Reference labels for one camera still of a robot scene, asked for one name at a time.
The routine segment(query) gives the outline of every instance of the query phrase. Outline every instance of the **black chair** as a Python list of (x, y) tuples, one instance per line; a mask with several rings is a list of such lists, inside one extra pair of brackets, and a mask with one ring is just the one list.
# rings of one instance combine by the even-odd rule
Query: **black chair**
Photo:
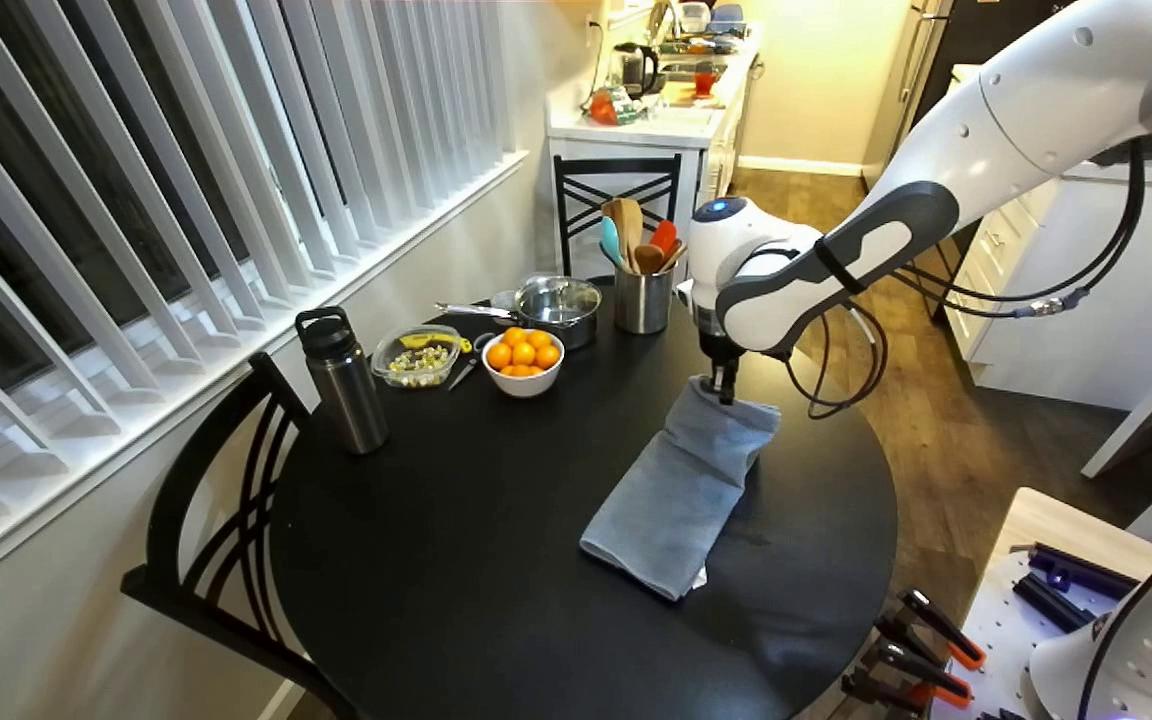
[(571, 278), (571, 242), (588, 234), (612, 195), (641, 202), (643, 229), (656, 234), (675, 218), (683, 155), (596, 155), (596, 159), (552, 159), (554, 205), (558, 205), (558, 253), (563, 278)]
[[(169, 469), (146, 516), (146, 559), (133, 570), (118, 590), (183, 627), (294, 679), (339, 720), (350, 720), (355, 710), (342, 691), (337, 691), (329, 677), (291, 650), (268, 570), (268, 508), (279, 455), (291, 447), (294, 431), (304, 431), (304, 420), (309, 408), (279, 367), (264, 352), (253, 358), (253, 373), (208, 412)], [(232, 440), (242, 440), (249, 430), (253, 445), (242, 447), (242, 473), (234, 475), (240, 487), (226, 487), (225, 473), (212, 473), (212, 461)], [(225, 505), (225, 514), (216, 508), (216, 533), (204, 533), (195, 552), (180, 559), (180, 552), (193, 549), (183, 516), (204, 482), (216, 487), (208, 495), (212, 505)]]

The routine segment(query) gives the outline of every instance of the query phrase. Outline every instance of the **water bottle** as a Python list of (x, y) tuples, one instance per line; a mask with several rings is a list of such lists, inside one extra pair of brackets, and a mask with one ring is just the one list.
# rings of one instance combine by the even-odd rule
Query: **water bottle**
[(388, 423), (372, 380), (372, 359), (349, 327), (339, 307), (310, 307), (294, 316), (294, 338), (309, 359), (309, 375), (325, 399), (325, 430), (349, 454), (372, 454), (384, 445)]

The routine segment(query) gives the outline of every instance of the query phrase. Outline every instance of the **metal cup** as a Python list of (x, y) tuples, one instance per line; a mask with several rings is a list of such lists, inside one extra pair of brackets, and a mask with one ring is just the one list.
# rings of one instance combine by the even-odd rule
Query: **metal cup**
[(672, 296), (672, 278), (634, 278), (634, 271), (616, 271), (616, 327), (630, 338), (656, 338), (666, 327), (666, 296)]

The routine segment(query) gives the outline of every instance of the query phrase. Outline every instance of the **metal pot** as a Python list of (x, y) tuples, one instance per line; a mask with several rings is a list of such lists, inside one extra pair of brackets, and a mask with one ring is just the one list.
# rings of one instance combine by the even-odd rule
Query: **metal pot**
[(496, 316), (499, 326), (547, 327), (568, 352), (596, 339), (596, 313), (603, 294), (568, 278), (529, 278), (510, 299), (499, 305), (439, 305), (451, 316)]

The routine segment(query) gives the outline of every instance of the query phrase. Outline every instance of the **bowl of oranges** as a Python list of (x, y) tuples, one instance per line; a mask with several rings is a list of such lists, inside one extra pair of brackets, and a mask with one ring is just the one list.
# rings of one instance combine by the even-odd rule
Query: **bowl of oranges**
[(563, 339), (545, 327), (502, 327), (481, 352), (502, 397), (545, 397), (563, 367)]

